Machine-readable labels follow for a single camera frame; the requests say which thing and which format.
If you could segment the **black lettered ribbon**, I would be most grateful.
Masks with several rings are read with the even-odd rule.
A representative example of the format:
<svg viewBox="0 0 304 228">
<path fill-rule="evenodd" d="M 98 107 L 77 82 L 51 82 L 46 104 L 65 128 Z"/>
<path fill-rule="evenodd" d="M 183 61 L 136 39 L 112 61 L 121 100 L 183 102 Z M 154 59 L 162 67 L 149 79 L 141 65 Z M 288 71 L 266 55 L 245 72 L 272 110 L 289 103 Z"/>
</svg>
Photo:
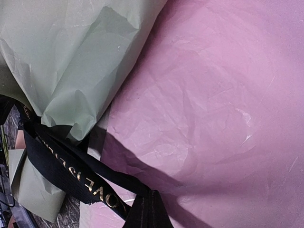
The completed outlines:
<svg viewBox="0 0 304 228">
<path fill-rule="evenodd" d="M 16 105 L 22 119 L 27 156 L 39 173 L 50 183 L 85 204 L 102 202 L 122 219 L 131 209 L 110 186 L 113 182 L 141 198 L 148 198 L 151 189 L 137 178 L 117 172 L 81 151 L 69 141 L 56 136 L 50 128 L 15 99 L 1 95 L 0 120 L 4 122 Z"/>
</svg>

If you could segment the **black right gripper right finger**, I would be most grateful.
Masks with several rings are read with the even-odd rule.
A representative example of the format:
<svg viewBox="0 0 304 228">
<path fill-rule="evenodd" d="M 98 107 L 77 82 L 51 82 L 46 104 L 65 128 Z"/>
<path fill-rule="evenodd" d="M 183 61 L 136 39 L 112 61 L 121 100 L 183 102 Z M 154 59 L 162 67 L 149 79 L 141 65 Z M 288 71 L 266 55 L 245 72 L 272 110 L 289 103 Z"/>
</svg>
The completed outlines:
<svg viewBox="0 0 304 228">
<path fill-rule="evenodd" d="M 150 191 L 150 227 L 173 228 L 160 193 L 157 190 Z"/>
</svg>

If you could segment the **peach green wrapping paper sheet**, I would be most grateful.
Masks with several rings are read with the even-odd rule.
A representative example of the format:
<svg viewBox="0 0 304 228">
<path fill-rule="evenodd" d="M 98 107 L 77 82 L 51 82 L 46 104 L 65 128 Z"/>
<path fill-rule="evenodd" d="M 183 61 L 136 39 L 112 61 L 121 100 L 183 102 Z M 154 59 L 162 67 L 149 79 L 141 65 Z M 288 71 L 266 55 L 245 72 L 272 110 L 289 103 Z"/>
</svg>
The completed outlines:
<svg viewBox="0 0 304 228">
<path fill-rule="evenodd" d="M 164 0 L 3 0 L 0 60 L 15 98 L 79 144 L 134 67 Z"/>
</svg>

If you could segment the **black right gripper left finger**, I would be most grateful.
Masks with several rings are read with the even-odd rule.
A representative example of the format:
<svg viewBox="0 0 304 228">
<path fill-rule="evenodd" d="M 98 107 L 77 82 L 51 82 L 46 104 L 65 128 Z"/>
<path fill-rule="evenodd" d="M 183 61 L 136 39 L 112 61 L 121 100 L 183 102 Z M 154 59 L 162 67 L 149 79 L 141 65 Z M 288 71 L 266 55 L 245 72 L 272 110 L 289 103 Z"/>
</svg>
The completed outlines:
<svg viewBox="0 0 304 228">
<path fill-rule="evenodd" d="M 136 196 L 124 228 L 148 228 L 148 209 L 148 198 Z"/>
</svg>

